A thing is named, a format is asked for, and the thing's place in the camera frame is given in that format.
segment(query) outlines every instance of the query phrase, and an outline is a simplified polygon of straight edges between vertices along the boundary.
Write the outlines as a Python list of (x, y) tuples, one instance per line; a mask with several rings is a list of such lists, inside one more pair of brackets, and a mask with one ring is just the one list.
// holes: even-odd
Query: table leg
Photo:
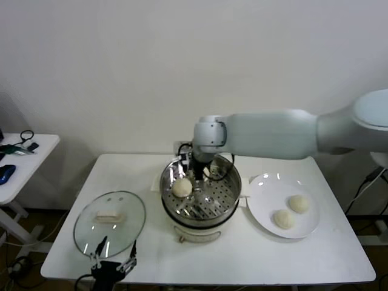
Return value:
[(358, 235), (357, 238), (363, 246), (388, 246), (388, 226), (383, 220), (376, 221), (380, 235)]
[(0, 209), (0, 226), (8, 233), (12, 234), (15, 238), (20, 240), (23, 244), (33, 244), (37, 242), (36, 238), (32, 236), (28, 231), (21, 227), (16, 221), (8, 216), (3, 210)]
[(25, 211), (22, 205), (20, 205), (16, 200), (13, 200), (9, 204), (7, 204), (15, 213), (20, 214), (23, 218), (28, 217), (28, 212)]

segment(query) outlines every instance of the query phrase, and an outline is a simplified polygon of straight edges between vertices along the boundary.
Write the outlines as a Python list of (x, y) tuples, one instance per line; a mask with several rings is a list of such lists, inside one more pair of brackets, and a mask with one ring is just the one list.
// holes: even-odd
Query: power cord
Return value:
[(88, 277), (92, 277), (92, 276), (93, 276), (92, 274), (85, 274), (85, 275), (80, 276), (80, 277), (75, 281), (75, 284), (74, 284), (74, 291), (78, 291), (78, 283), (80, 282), (80, 280), (82, 280), (83, 278), (88, 278)]
[[(23, 288), (23, 289), (34, 289), (34, 288), (37, 288), (37, 287), (39, 287), (40, 285), (43, 285), (44, 283), (47, 282), (47, 280), (44, 279), (43, 281), (41, 281), (41, 282), (39, 282), (39, 283), (37, 283), (37, 284), (35, 284), (35, 285), (32, 285), (32, 286), (25, 286), (25, 285), (21, 284), (17, 279), (11, 278), (9, 269), (10, 269), (11, 267), (13, 267), (15, 264), (18, 264), (18, 261), (16, 260), (16, 261), (10, 266), (9, 261), (8, 261), (8, 246), (27, 247), (27, 246), (34, 246), (34, 245), (36, 245), (36, 244), (39, 244), (39, 243), (45, 241), (47, 238), (49, 238), (50, 236), (52, 236), (52, 235), (55, 233), (55, 231), (57, 230), (57, 228), (58, 228), (59, 225), (61, 224), (62, 220), (65, 218), (66, 214), (68, 214), (68, 212), (69, 212), (69, 210), (66, 211), (66, 212), (60, 217), (60, 219), (59, 219), (58, 223), (56, 224), (56, 226), (54, 227), (54, 229), (53, 229), (47, 236), (45, 236), (42, 240), (37, 241), (36, 243), (34, 242), (33, 244), (13, 244), (13, 243), (11, 243), (11, 242), (8, 242), (8, 231), (5, 231), (5, 242), (4, 242), (4, 244), (5, 244), (5, 265), (7, 266), (7, 268), (6, 268), (5, 270), (8, 270), (8, 276), (10, 277), (10, 280), (7, 282), (7, 284), (6, 284), (4, 287), (2, 287), (2, 289), (8, 290), (8, 284), (10, 283), (10, 281), (11, 281), (11, 284), (14, 284), (14, 283), (15, 283), (18, 287)], [(32, 264), (32, 267), (33, 267), (33, 266), (38, 266), (38, 265), (43, 264), (43, 263), (44, 263), (44, 261), (37, 262), (37, 263), (33, 263), (33, 264)]]
[(10, 246), (15, 246), (15, 247), (30, 247), (30, 246), (35, 246), (36, 244), (40, 244), (41, 242), (45, 241), (47, 238), (49, 238), (50, 236), (52, 236), (54, 233), (55, 233), (55, 230), (59, 227), (59, 225), (61, 224), (62, 220), (65, 218), (66, 214), (69, 213), (69, 210), (66, 211), (62, 216), (61, 218), (59, 219), (57, 225), (54, 227), (54, 229), (47, 235), (45, 236), (43, 239), (41, 239), (40, 241), (37, 241), (36, 243), (34, 242), (33, 244), (13, 244), (11, 242), (4, 242), (4, 244), (6, 245), (10, 245)]
[(388, 273), (381, 276), (380, 279), (378, 280), (378, 291), (382, 291), (381, 287), (383, 286), (383, 280), (388, 276)]
[[(5, 231), (5, 243), (7, 243), (7, 242), (8, 242), (8, 231)], [(14, 277), (12, 276), (12, 273), (10, 273), (10, 269), (13, 269), (13, 267), (14, 267), (15, 265), (17, 265), (17, 264), (19, 264), (19, 265), (22, 267), (22, 264), (21, 264), (20, 262), (21, 262), (23, 259), (25, 259), (25, 258), (26, 258), (26, 259), (29, 259), (29, 260), (31, 260), (31, 259), (28, 258), (28, 257), (19, 257), (19, 258), (16, 259), (12, 264), (10, 264), (9, 261), (8, 261), (8, 245), (9, 245), (9, 243), (7, 243), (7, 244), (5, 245), (5, 265), (7, 266), (6, 270), (8, 271), (8, 277), (9, 277), (10, 279), (8, 280), (7, 284), (6, 284), (2, 289), (4, 289), (5, 291), (11, 290), (11, 289), (13, 288), (13, 285), (14, 285), (14, 284), (16, 284), (17, 286), (19, 286), (20, 288), (23, 288), (23, 289), (34, 289), (34, 288), (37, 288), (38, 286), (43, 285), (44, 283), (47, 282), (47, 280), (44, 279), (43, 281), (41, 281), (41, 282), (39, 282), (39, 283), (37, 283), (37, 284), (35, 284), (35, 285), (32, 285), (32, 286), (25, 286), (25, 285), (22, 285), (22, 284), (18, 281), (18, 279), (14, 278)], [(31, 264), (31, 267), (33, 267), (33, 266), (38, 266), (38, 265), (40, 265), (40, 264), (43, 264), (43, 262), (38, 262), (38, 263)]]
[[(387, 178), (383, 175), (383, 173), (386, 171), (387, 169), (383, 168), (383, 167), (378, 167), (377, 169), (375, 169), (372, 173), (370, 173), (369, 175), (367, 175), (365, 177), (365, 180), (361, 183), (361, 185), (358, 187), (358, 190), (356, 192), (356, 195), (354, 196), (354, 198), (349, 202), (348, 204), (348, 207), (345, 211), (345, 214), (347, 215), (349, 210), (352, 208), (354, 202), (361, 197), (361, 195), (363, 195), (365, 193), (365, 191), (373, 185), (373, 183), (375, 181), (377, 181), (378, 178), (382, 178), (386, 183), (388, 183), (388, 180)], [(367, 185), (362, 191), (361, 189), (364, 187), (365, 184), (367, 183), (370, 183), (369, 185)]]
[(378, 178), (380, 178), (380, 176), (381, 176), (385, 171), (386, 171), (386, 169), (383, 168), (382, 171), (380, 171), (379, 174), (376, 176), (376, 178), (373, 179), (373, 180), (369, 183), (369, 185), (367, 185), (365, 188), (363, 188), (362, 191), (360, 191), (360, 194), (358, 194), (356, 197), (354, 197), (353, 200), (351, 200), (351, 202), (349, 203), (349, 206), (352, 204), (352, 202), (354, 202), (354, 201), (356, 201), (357, 199), (359, 199), (359, 198), (366, 192), (366, 190), (368, 190), (368, 188), (369, 188), (370, 186), (372, 186), (372, 185), (377, 181)]

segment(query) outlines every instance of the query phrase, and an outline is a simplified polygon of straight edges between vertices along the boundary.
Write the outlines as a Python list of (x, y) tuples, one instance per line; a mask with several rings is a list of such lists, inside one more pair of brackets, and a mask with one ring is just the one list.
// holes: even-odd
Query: black cable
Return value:
[(381, 286), (383, 285), (383, 279), (387, 276), (388, 274), (385, 274), (382, 277), (380, 277), (380, 279), (378, 280), (378, 291), (381, 291)]
[[(24, 137), (23, 137), (23, 134), (25, 134), (25, 133), (30, 133), (31, 136), (30, 136), (29, 138), (24, 138)], [(17, 146), (18, 144), (23, 144), (23, 143), (25, 143), (26, 141), (31, 140), (31, 139), (34, 137), (34, 135), (35, 135), (35, 133), (34, 133), (32, 130), (29, 130), (29, 129), (23, 130), (23, 131), (20, 133), (20, 139), (21, 139), (22, 141), (21, 141), (21, 142), (17, 142), (16, 144), (12, 144), (12, 146)]]
[[(8, 242), (8, 231), (5, 231), (5, 242)], [(8, 244), (5, 244), (5, 266), (7, 268), (10, 267), (10, 264), (8, 263)]]
[(20, 283), (18, 282), (18, 280), (13, 280), (13, 281), (14, 281), (15, 284), (18, 285), (20, 288), (22, 288), (22, 289), (27, 289), (27, 290), (37, 288), (37, 287), (39, 287), (40, 285), (43, 285), (44, 283), (47, 282), (47, 280), (44, 279), (42, 282), (39, 282), (39, 283), (37, 283), (37, 284), (35, 284), (35, 285), (32, 285), (32, 286), (23, 286), (22, 284), (20, 284)]
[(358, 287), (357, 285), (355, 284), (352, 284), (352, 286), (354, 287), (354, 289), (358, 290), (358, 291), (363, 291), (360, 287)]
[(75, 281), (75, 284), (74, 284), (74, 291), (78, 291), (78, 283), (80, 282), (80, 280), (82, 280), (83, 278), (92, 277), (92, 276), (93, 276), (92, 274), (85, 274), (85, 275), (82, 275), (81, 277), (79, 277), (79, 278)]
[(345, 211), (345, 215), (348, 214), (350, 208), (352, 208), (354, 202), (356, 202), (355, 199), (358, 197), (358, 195), (360, 195), (360, 191), (361, 191), (361, 189), (364, 187), (364, 185), (365, 185), (366, 183), (368, 183), (368, 180), (367, 180), (367, 179), (365, 179), (364, 182), (362, 182), (361, 185), (358, 187), (358, 190), (357, 190), (357, 192), (356, 192), (356, 195), (355, 195), (354, 198), (353, 198), (353, 201), (350, 203), (350, 205), (348, 206), (348, 208), (347, 208), (346, 211)]
[[(388, 184), (388, 180), (385, 176), (381, 175), (382, 179)], [(381, 216), (384, 214), (384, 212), (388, 209), (388, 202), (386, 203), (386, 205), (384, 206), (384, 208), (382, 209), (382, 211), (380, 211), (380, 213), (378, 214), (378, 216)], [(373, 222), (371, 222), (370, 224), (367, 224), (366, 226), (356, 230), (355, 232), (362, 232), (364, 229), (367, 229), (368, 227), (374, 225), (376, 221), (374, 220)]]
[[(8, 242), (8, 231), (5, 231), (5, 242), (6, 242), (6, 243)], [(43, 264), (43, 262), (39, 262), (38, 264), (35, 264), (35, 265), (33, 265), (33, 266), (37, 266), (37, 265), (39, 265), (39, 264)], [(10, 267), (10, 264), (9, 264), (9, 262), (8, 262), (8, 244), (5, 244), (5, 265), (7, 266), (7, 268)], [(18, 282), (18, 280), (16, 280), (16, 279), (14, 279), (13, 281), (15, 282), (16, 285), (18, 285), (20, 288), (23, 288), (23, 289), (34, 289), (34, 288), (37, 288), (38, 286), (43, 285), (44, 283), (47, 282), (47, 280), (44, 279), (42, 282), (39, 282), (39, 283), (37, 283), (37, 284), (35, 284), (35, 285), (32, 285), (32, 286), (24, 286), (24, 285), (20, 284), (20, 283)]]
[(182, 161), (181, 161), (181, 150), (183, 147), (193, 147), (192, 144), (189, 144), (187, 142), (181, 144), (179, 147), (178, 147), (178, 162), (181, 164), (181, 166), (183, 167), (183, 164), (182, 164)]

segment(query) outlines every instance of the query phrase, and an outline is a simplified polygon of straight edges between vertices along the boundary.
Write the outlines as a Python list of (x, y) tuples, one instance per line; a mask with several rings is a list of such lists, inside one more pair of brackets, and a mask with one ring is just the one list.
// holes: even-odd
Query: steamed bun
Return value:
[(282, 229), (290, 229), (295, 225), (295, 219), (288, 210), (278, 210), (273, 214), (273, 221)]
[(192, 193), (193, 186), (189, 179), (177, 179), (172, 185), (172, 193), (179, 198), (189, 196)]
[(303, 214), (310, 208), (310, 201), (302, 195), (295, 195), (289, 199), (289, 206), (296, 213)]

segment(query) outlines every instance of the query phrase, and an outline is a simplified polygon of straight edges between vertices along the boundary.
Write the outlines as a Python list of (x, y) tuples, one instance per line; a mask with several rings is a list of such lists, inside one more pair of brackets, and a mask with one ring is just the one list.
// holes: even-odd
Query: white robotic arm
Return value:
[(388, 89), (368, 93), (350, 106), (322, 116), (303, 110), (206, 116), (195, 125), (193, 157), (210, 162), (216, 153), (303, 159), (317, 152), (360, 149), (373, 158), (388, 153)]

